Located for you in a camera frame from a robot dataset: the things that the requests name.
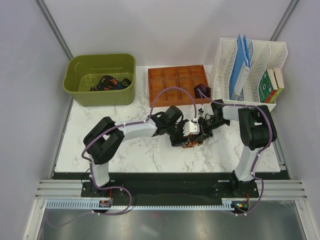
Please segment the colourful floral patterned tie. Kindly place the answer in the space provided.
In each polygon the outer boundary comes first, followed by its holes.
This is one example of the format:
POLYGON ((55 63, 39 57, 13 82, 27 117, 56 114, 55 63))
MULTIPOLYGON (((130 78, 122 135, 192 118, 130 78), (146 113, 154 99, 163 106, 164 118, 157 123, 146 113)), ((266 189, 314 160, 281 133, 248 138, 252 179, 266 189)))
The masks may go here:
POLYGON ((183 148, 193 148, 203 144, 204 140, 207 139, 206 135, 203 134, 190 134, 183 138, 182 147, 183 148))

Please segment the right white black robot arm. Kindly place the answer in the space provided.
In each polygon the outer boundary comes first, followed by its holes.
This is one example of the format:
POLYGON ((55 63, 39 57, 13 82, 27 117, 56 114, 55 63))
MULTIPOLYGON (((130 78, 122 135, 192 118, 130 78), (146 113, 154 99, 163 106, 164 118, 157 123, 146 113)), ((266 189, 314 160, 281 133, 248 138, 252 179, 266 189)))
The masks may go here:
POLYGON ((230 121, 239 124, 243 151, 239 163, 232 172, 229 191, 235 197, 255 188, 256 166, 261 153, 277 139, 277 130, 267 105, 245 105, 224 103, 221 99, 211 102, 213 115, 200 117, 200 132, 212 136, 213 130, 229 125, 230 121))

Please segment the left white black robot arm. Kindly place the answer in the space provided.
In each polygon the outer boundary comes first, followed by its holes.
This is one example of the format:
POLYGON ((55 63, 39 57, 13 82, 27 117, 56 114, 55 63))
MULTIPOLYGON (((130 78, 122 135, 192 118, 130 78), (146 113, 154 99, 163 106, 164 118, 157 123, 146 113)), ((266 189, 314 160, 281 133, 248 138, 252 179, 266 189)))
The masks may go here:
POLYGON ((185 125, 188 123, 189 120, 174 105, 165 112, 150 114, 145 120, 115 122, 108 116, 104 117, 83 140, 85 149, 81 156, 90 162, 92 191, 99 197, 109 193, 109 161, 123 142, 161 135, 184 138, 185 125))

